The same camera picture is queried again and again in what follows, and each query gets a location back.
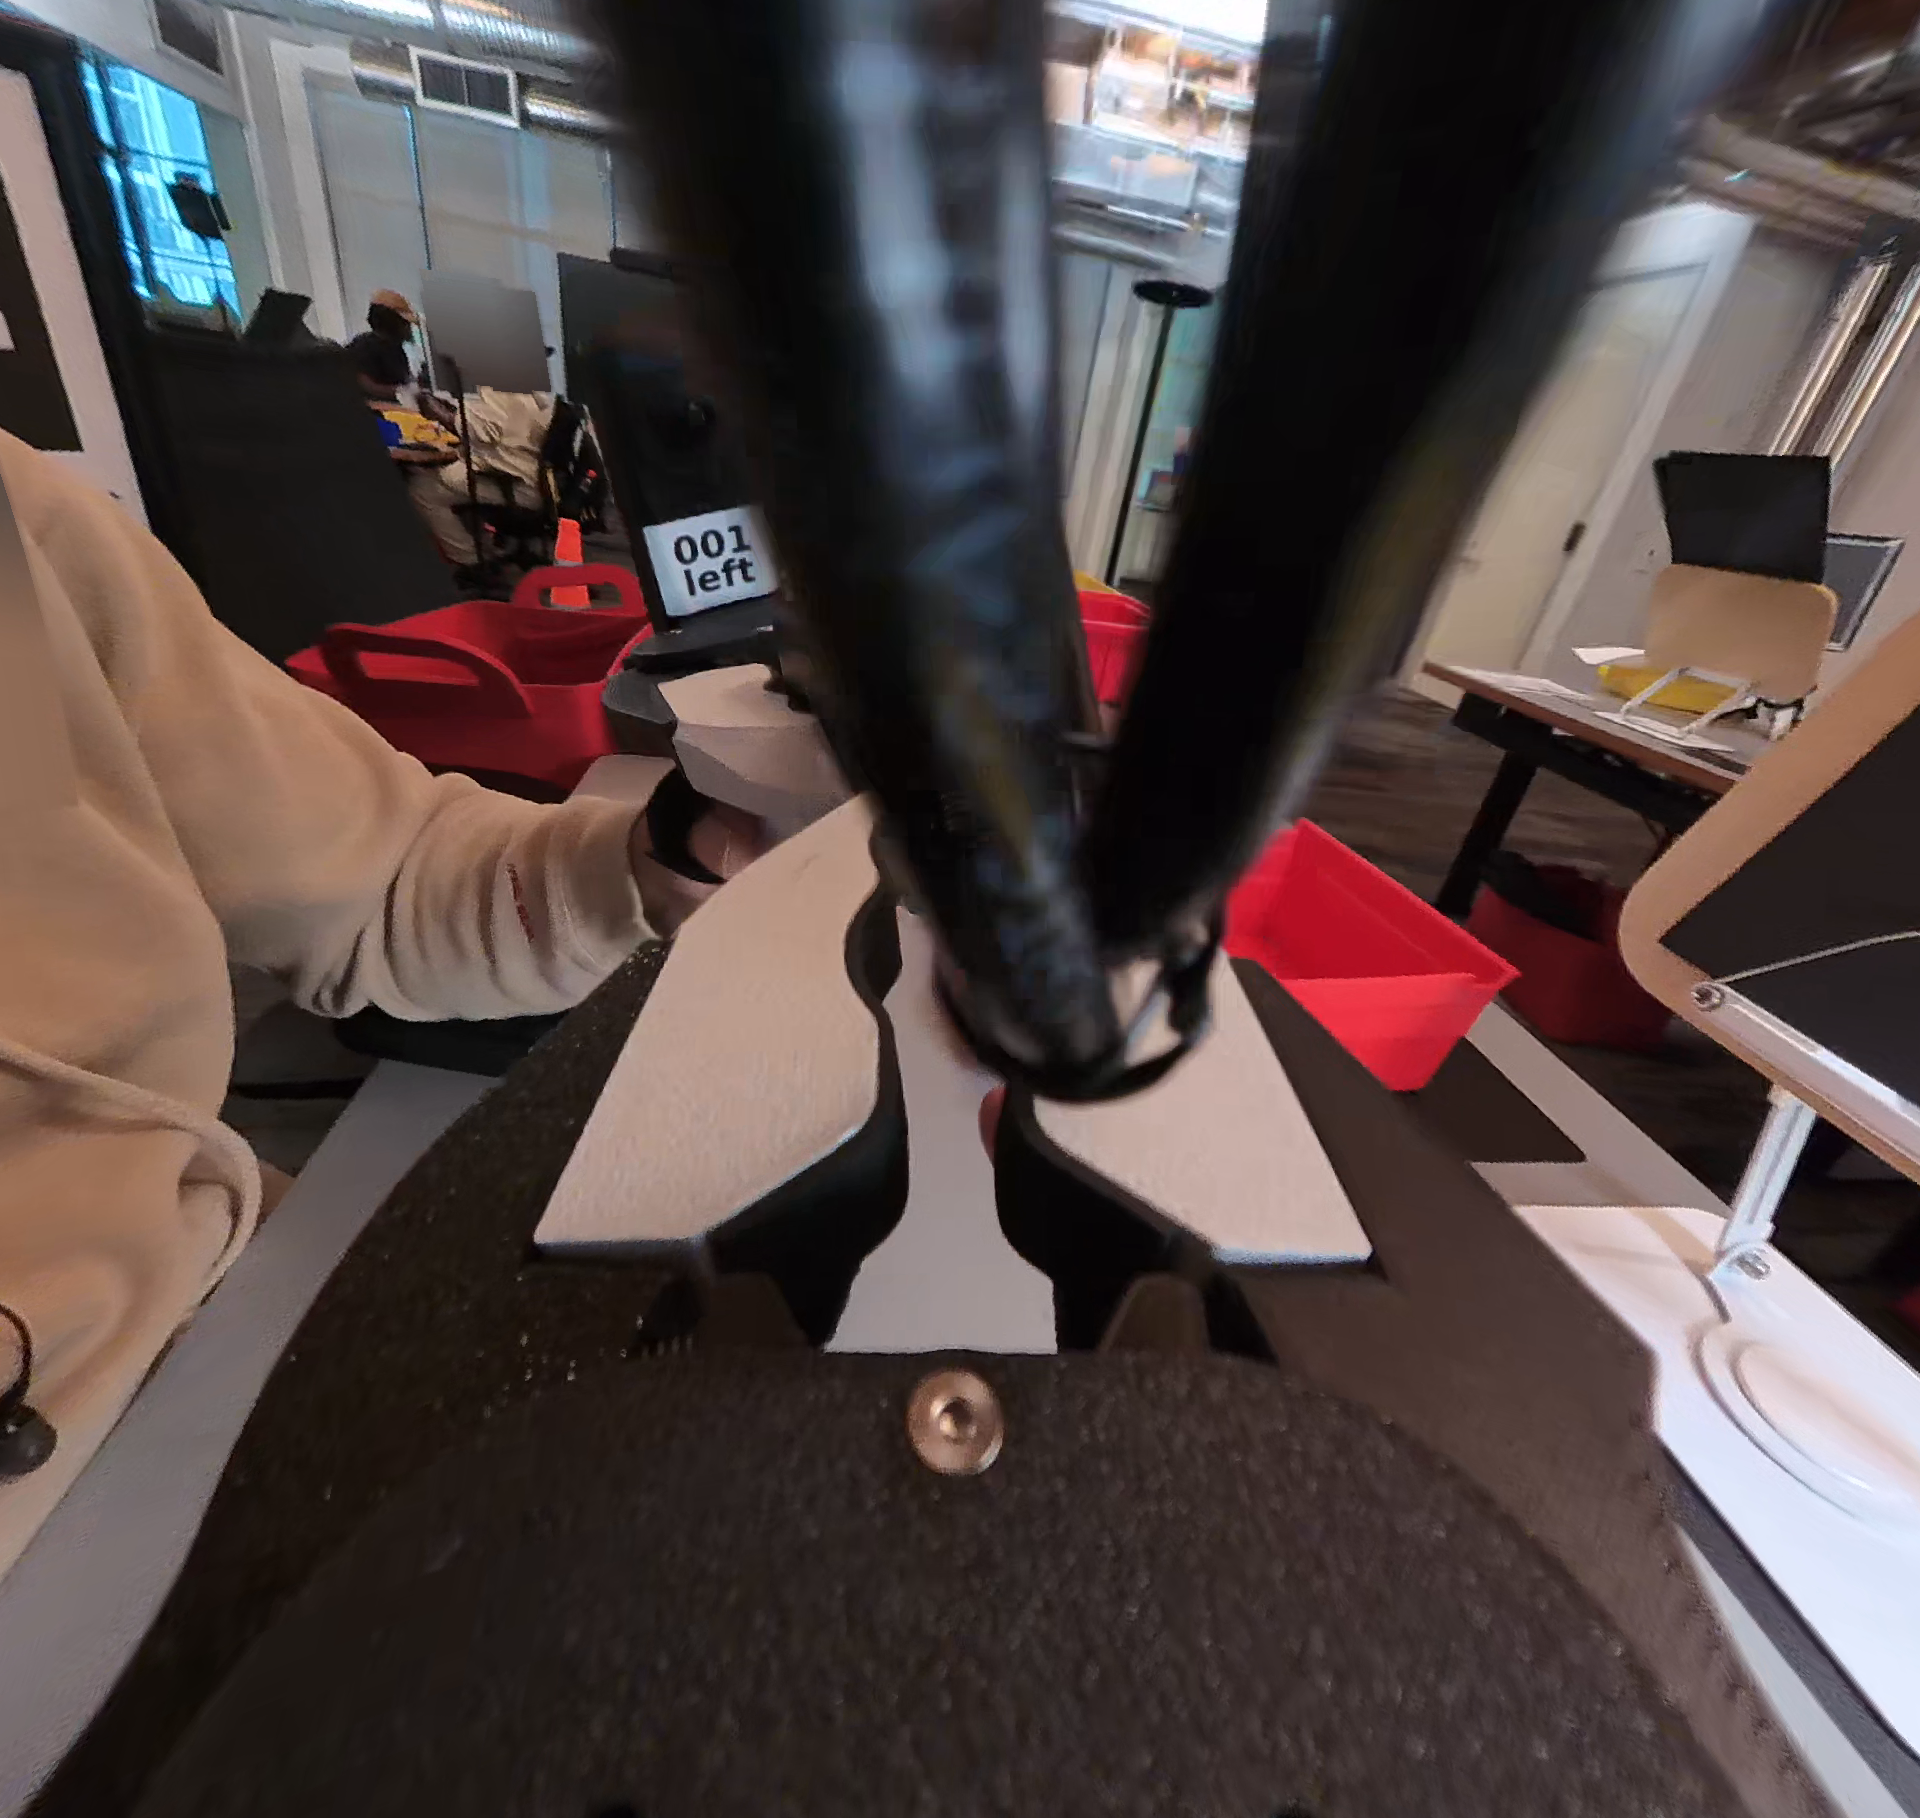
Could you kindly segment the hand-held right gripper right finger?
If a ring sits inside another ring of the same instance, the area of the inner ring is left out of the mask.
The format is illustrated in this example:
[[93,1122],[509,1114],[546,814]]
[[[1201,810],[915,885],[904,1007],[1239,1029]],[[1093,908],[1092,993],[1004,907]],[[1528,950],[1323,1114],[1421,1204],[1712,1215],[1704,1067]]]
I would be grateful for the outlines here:
[[1146,1086],[1083,1104],[1006,1094],[994,1201],[1007,1242],[1053,1286],[1374,1254],[1229,956],[1208,993],[1202,1039]]

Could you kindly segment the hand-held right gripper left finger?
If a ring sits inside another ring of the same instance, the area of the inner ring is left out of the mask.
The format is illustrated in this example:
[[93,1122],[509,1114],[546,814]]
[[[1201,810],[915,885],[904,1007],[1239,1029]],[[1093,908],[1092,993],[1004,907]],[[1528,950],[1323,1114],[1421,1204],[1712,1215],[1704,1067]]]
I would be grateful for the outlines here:
[[539,1224],[551,1258],[850,1286],[898,1224],[898,910],[856,798],[672,940]]

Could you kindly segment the red plastic bin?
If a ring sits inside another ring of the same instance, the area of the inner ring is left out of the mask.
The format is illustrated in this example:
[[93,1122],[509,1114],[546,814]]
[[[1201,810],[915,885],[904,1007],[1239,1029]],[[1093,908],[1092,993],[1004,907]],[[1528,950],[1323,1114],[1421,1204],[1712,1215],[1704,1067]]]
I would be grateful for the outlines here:
[[1284,987],[1395,1090],[1427,1086],[1519,980],[1447,916],[1298,820],[1229,891],[1223,946]]
[[1093,698],[1103,707],[1119,707],[1127,700],[1137,672],[1139,651],[1150,629],[1150,607],[1095,583],[1080,583],[1074,594]]

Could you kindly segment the person's left forearm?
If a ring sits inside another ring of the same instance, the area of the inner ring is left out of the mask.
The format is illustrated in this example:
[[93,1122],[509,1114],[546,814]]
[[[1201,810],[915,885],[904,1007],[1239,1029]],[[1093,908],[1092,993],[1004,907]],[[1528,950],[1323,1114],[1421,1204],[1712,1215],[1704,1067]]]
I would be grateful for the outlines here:
[[213,965],[326,1016],[564,1012],[658,927],[634,806],[432,774],[229,630],[123,504],[4,435],[21,586],[4,619],[4,857],[54,962],[206,927]]

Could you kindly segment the person's left hand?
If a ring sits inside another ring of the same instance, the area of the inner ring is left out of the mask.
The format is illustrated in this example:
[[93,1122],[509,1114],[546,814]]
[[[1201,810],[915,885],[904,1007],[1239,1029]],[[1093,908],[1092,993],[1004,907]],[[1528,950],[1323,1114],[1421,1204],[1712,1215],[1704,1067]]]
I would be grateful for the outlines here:
[[702,795],[671,770],[641,806],[629,862],[646,922],[655,935],[676,931],[721,885],[781,841],[765,819]]

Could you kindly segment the red storage crate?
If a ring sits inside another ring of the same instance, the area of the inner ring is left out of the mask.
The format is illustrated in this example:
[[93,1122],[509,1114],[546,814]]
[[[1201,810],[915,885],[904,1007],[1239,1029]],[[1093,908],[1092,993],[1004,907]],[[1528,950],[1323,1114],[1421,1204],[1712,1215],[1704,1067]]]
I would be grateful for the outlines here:
[[1504,1000],[1549,1042],[1629,1054],[1660,1044],[1670,1012],[1626,967],[1624,902],[1604,877],[1515,853],[1478,885],[1468,930],[1516,969]]

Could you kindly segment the black partition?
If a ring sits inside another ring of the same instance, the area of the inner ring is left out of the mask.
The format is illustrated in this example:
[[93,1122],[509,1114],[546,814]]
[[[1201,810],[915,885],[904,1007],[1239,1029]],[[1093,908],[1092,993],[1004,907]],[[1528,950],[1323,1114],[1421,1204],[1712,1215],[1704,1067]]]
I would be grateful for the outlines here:
[[272,662],[456,598],[344,348],[149,329],[184,558]]

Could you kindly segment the black floor lamp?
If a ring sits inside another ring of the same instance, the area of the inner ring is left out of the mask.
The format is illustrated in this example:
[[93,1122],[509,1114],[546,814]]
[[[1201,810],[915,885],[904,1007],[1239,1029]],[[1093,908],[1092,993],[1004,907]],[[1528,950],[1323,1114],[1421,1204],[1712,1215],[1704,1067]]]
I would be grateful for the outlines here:
[[1152,312],[1154,317],[1154,338],[1150,348],[1150,360],[1146,369],[1146,381],[1139,395],[1139,414],[1136,423],[1136,433],[1127,463],[1120,478],[1120,498],[1116,504],[1116,519],[1112,537],[1108,543],[1102,575],[1105,583],[1119,586],[1119,568],[1123,562],[1123,550],[1127,543],[1128,521],[1137,501],[1139,488],[1139,469],[1146,452],[1147,433],[1152,429],[1154,408],[1163,387],[1164,360],[1171,343],[1175,321],[1190,309],[1207,309],[1213,305],[1213,290],[1191,284],[1178,278],[1146,278],[1133,287],[1133,296]]

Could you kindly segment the wooden office desk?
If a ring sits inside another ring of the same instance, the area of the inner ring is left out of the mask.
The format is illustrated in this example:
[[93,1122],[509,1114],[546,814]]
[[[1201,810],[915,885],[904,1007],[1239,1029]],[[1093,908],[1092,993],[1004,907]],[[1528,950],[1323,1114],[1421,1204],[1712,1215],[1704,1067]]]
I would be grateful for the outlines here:
[[1663,855],[1771,748],[1765,726],[1746,713],[1703,732],[1660,732],[1671,720],[1663,711],[1628,713],[1619,704],[1596,704],[1549,680],[1439,660],[1424,662],[1423,674],[1453,696],[1453,726],[1499,753],[1435,901],[1456,922],[1472,912],[1542,774],[1633,814]]

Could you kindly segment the wooden board with black panel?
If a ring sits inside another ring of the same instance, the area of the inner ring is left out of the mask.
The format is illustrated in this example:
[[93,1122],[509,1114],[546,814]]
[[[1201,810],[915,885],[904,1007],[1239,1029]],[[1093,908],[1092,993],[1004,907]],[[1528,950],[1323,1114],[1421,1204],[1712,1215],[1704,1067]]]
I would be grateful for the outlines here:
[[1768,705],[1806,701],[1836,630],[1830,459],[1670,452],[1652,473],[1671,558],[1652,583],[1644,662],[1724,677]]
[[1919,617],[1655,861],[1633,978],[1907,1178],[1919,1174]]

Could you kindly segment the person's beige hoodie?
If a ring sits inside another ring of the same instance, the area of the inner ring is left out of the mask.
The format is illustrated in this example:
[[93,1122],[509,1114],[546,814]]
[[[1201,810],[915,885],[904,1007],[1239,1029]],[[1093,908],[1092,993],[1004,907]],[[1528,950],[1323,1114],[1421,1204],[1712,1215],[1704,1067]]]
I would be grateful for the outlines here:
[[4,1373],[54,1445],[4,1479],[9,1573],[259,1227],[260,1163],[222,1122],[232,1025],[91,1063],[7,1037]]

